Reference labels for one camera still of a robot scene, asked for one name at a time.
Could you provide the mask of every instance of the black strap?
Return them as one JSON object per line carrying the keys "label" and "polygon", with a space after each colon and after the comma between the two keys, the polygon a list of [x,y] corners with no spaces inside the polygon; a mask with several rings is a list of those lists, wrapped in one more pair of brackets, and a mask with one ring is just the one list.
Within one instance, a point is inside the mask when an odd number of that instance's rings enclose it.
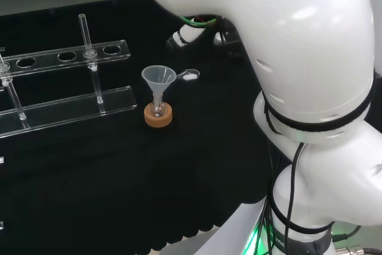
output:
{"label": "black strap", "polygon": [[273,198],[273,192],[269,192],[268,193],[268,198],[270,199],[270,201],[269,201],[270,202],[270,206],[272,207],[272,210],[276,214],[278,219],[280,219],[280,221],[285,226],[288,225],[290,229],[292,229],[292,230],[294,230],[296,232],[303,233],[303,234],[318,234],[318,233],[321,233],[321,232],[324,232],[324,231],[328,230],[334,224],[334,222],[331,222],[329,225],[326,225],[324,227],[311,229],[311,228],[301,227],[301,226],[299,226],[299,225],[297,225],[297,224],[295,224],[293,222],[289,222],[288,223],[288,219],[281,213],[280,209],[278,209],[278,207],[277,207],[277,205],[275,203],[275,199]]}
{"label": "black strap", "polygon": [[[275,246],[278,250],[286,254],[285,236],[272,225],[272,236],[275,239]],[[300,242],[288,238],[288,252],[293,255],[324,255],[332,243],[330,230],[318,240],[311,242]]]}
{"label": "black strap", "polygon": [[275,133],[275,134],[281,134],[279,133],[276,129],[275,129],[275,126],[273,125],[272,121],[270,120],[270,117],[269,117],[269,110],[268,110],[268,105],[267,105],[267,102],[265,102],[265,105],[264,105],[264,113],[265,113],[265,117],[267,119],[267,123],[268,123],[268,126],[270,127],[270,129]]}
{"label": "black strap", "polygon": [[264,95],[264,101],[265,101],[265,106],[272,113],[272,115],[276,119],[278,119],[280,122],[282,122],[283,124],[285,124],[291,128],[295,128],[296,130],[300,130],[300,131],[309,131],[309,132],[330,131],[330,130],[335,130],[335,129],[341,128],[344,125],[347,125],[348,123],[354,121],[356,118],[358,118],[359,116],[362,115],[362,113],[369,106],[369,104],[372,100],[372,97],[374,95],[375,82],[376,82],[376,80],[375,80],[375,73],[374,73],[374,78],[372,80],[372,87],[370,89],[369,94],[366,96],[365,100],[363,100],[363,102],[355,110],[353,110],[353,112],[350,112],[347,115],[343,116],[342,118],[335,119],[335,120],[330,121],[330,122],[317,122],[317,123],[297,122],[297,121],[294,121],[292,119],[289,119],[289,118],[281,115],[278,111],[276,111],[269,104],[265,95]]}

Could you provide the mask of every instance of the black fabric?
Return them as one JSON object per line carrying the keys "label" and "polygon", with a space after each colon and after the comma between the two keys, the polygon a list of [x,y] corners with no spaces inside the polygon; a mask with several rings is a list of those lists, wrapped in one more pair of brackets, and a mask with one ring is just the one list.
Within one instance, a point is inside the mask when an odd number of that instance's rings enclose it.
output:
{"label": "black fabric", "polygon": [[[7,56],[82,45],[80,13],[93,43],[126,39],[131,59],[100,64],[100,82],[104,90],[132,86],[138,107],[0,139],[1,255],[147,254],[221,226],[240,203],[264,198],[269,156],[252,120],[260,87],[250,63],[216,50],[213,35],[170,52],[166,40],[183,24],[153,0],[0,17],[0,47]],[[161,130],[143,117],[152,92],[141,71],[153,64],[201,72],[165,92],[174,119]],[[23,105],[93,89],[87,67],[14,85]],[[1,93],[0,108],[11,108]]]}
{"label": "black fabric", "polygon": [[375,89],[375,76],[372,82],[372,87],[370,89],[369,94],[366,96],[365,100],[352,112],[348,113],[347,115],[343,116],[342,118],[335,119],[330,122],[320,122],[320,123],[308,123],[308,122],[297,122],[292,119],[289,119],[283,115],[281,115],[278,111],[276,111],[271,104],[269,104],[265,94],[264,94],[264,101],[265,106],[267,109],[272,113],[272,115],[278,119],[283,124],[295,128],[296,130],[300,131],[309,131],[309,132],[320,132],[320,131],[330,131],[335,130],[336,128],[343,127],[350,122],[354,121],[356,118],[362,115],[362,113],[367,109],[367,107],[370,105],[370,102],[372,100],[372,97],[374,95],[374,89]]}

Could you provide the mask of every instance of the funnel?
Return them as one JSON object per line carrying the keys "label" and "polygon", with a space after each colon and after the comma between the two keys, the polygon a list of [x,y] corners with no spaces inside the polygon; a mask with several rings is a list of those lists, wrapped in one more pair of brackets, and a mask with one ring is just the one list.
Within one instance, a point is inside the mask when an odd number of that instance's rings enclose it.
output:
{"label": "funnel", "polygon": [[144,109],[144,119],[151,127],[165,127],[172,121],[172,109],[168,103],[162,101],[162,96],[177,79],[177,74],[166,66],[149,66],[142,71],[142,77],[149,84],[154,96],[154,101]]}
{"label": "funnel", "polygon": [[142,71],[142,77],[154,94],[162,94],[177,79],[177,74],[166,66],[149,66]]}

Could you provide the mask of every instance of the rack hole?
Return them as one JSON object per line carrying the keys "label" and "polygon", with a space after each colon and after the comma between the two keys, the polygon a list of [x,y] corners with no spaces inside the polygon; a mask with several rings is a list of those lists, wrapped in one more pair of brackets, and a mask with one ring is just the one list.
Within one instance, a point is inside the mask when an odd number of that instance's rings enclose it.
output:
{"label": "rack hole", "polygon": [[28,68],[36,63],[34,58],[22,58],[16,62],[16,65],[20,68]]}
{"label": "rack hole", "polygon": [[120,46],[107,46],[103,48],[103,52],[108,55],[115,55],[121,50]]}
{"label": "rack hole", "polygon": [[59,54],[57,58],[62,62],[69,62],[69,61],[72,61],[76,56],[77,55],[75,52],[65,52],[65,53]]}

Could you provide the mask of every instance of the funnel stem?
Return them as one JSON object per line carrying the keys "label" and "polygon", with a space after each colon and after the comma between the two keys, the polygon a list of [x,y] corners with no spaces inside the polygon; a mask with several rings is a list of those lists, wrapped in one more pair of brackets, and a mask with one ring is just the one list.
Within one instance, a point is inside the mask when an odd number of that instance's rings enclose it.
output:
{"label": "funnel stem", "polygon": [[162,103],[163,93],[153,93],[154,95],[154,108],[158,109]]}

